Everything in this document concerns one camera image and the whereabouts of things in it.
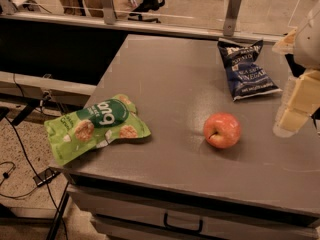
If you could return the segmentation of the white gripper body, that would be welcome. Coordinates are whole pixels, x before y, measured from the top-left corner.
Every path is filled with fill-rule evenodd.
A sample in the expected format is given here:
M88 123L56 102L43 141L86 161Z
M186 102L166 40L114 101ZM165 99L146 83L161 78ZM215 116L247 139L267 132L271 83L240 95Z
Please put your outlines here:
M293 56L305 68L320 69L320 1L297 28Z

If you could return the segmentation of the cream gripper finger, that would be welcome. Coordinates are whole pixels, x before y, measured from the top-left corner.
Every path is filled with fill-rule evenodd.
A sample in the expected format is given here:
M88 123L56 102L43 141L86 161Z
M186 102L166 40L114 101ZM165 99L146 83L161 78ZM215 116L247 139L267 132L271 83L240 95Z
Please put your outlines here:
M289 33L287 33L283 38L281 38L273 45L272 51L280 55L292 54L296 32L297 29L292 29Z
M306 69L299 77L290 76L282 93L273 133L291 137L320 108L320 71Z

